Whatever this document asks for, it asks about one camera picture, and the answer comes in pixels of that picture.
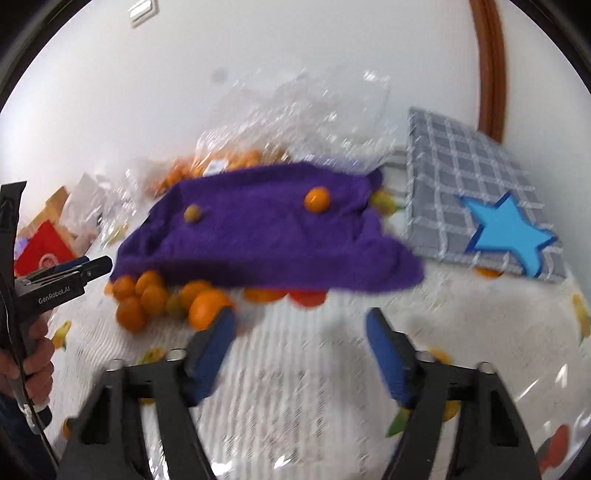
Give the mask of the person's left hand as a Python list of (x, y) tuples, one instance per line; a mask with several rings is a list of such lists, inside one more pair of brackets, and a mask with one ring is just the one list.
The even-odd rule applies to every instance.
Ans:
[[(31, 325), (29, 335), (31, 339), (37, 341), (36, 350), (23, 362), (25, 376), (28, 378), (25, 384), (26, 390), (35, 405), (48, 402), (53, 385), (52, 357), (55, 348), (47, 337), (49, 316), (49, 313), (43, 314)], [(9, 380), (16, 380), (19, 377), (19, 370), (12, 357), (4, 350), (0, 353), (0, 377), (1, 393), (8, 398), (13, 398)]]

